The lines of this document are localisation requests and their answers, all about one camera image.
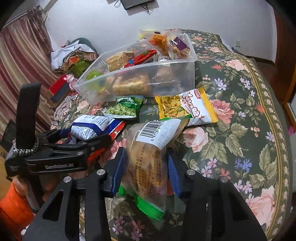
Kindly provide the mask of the left hand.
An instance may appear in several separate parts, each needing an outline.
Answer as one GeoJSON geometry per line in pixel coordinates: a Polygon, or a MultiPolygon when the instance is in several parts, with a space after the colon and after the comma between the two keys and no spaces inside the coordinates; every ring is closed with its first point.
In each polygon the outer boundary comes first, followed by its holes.
{"type": "MultiPolygon", "coordinates": [[[[41,178],[41,186],[44,192],[42,199],[46,201],[51,193],[55,190],[56,186],[60,182],[59,175],[45,175],[39,176],[41,178]]],[[[20,197],[25,197],[29,193],[29,182],[19,175],[13,177],[12,183],[14,184],[15,190],[20,197]]]]}

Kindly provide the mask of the orange sleeve forearm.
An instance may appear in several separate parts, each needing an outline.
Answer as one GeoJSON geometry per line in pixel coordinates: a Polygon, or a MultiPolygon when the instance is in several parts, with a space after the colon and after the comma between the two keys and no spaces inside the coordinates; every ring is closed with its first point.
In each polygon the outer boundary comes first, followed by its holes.
{"type": "Polygon", "coordinates": [[[25,196],[19,195],[14,183],[6,196],[1,200],[1,236],[5,232],[8,237],[22,240],[22,231],[32,222],[34,214],[25,196]]]}

